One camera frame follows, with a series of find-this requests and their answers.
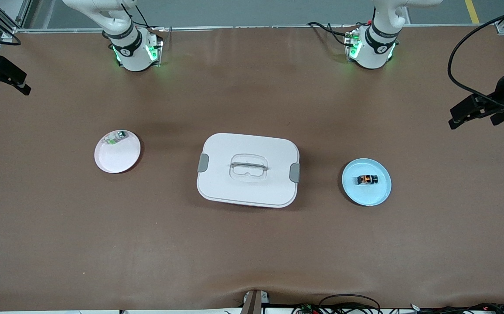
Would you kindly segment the white lidded storage box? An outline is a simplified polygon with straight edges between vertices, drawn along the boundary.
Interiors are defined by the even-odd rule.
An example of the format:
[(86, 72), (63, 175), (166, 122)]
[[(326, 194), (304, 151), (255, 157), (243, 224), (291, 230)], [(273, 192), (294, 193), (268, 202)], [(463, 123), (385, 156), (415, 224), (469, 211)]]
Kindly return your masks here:
[(287, 139), (217, 133), (200, 154), (197, 188), (210, 201), (284, 208), (299, 182), (300, 152)]

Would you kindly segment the metal table edge bracket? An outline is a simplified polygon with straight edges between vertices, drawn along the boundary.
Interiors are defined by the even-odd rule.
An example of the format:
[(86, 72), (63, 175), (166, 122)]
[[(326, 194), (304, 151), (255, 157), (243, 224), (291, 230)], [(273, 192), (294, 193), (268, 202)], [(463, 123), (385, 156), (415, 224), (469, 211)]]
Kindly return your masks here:
[(269, 294), (263, 290), (250, 290), (244, 298), (240, 314), (267, 314), (266, 306), (270, 304)]

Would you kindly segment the silver table edge rail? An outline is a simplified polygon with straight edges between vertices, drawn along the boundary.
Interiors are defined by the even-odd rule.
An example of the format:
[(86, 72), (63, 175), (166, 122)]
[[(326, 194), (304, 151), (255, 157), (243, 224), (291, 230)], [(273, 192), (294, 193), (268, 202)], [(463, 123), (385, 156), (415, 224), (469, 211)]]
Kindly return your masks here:
[[(478, 24), (406, 24), (403, 29), (413, 27), (470, 27), (477, 28)], [(307, 24), (274, 24), (272, 26), (202, 26), (202, 27), (153, 27), (153, 31), (212, 31), (217, 29), (284, 29), (284, 28), (309, 28)], [(15, 34), (68, 34), (68, 33), (100, 33), (101, 28), (15, 28)]]

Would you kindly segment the light blue round plate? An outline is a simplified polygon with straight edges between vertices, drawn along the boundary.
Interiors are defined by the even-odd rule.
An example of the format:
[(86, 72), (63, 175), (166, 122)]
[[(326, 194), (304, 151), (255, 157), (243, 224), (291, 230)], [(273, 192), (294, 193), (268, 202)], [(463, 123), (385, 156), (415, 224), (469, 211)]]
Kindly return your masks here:
[[(379, 183), (358, 185), (357, 177), (365, 174), (377, 175)], [(389, 171), (381, 163), (369, 158), (358, 158), (348, 163), (342, 171), (341, 185), (348, 198), (363, 206), (382, 204), (392, 191)]]

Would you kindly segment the pinkish white round plate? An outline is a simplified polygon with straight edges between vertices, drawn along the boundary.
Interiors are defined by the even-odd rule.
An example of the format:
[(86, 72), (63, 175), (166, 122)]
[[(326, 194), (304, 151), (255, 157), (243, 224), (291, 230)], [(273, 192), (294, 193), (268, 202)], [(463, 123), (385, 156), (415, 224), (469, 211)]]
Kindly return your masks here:
[(102, 141), (102, 138), (109, 133), (101, 137), (96, 144), (93, 159), (97, 167), (106, 173), (124, 173), (132, 169), (142, 155), (142, 142), (138, 135), (132, 131), (124, 131), (128, 137), (114, 145), (108, 145)]

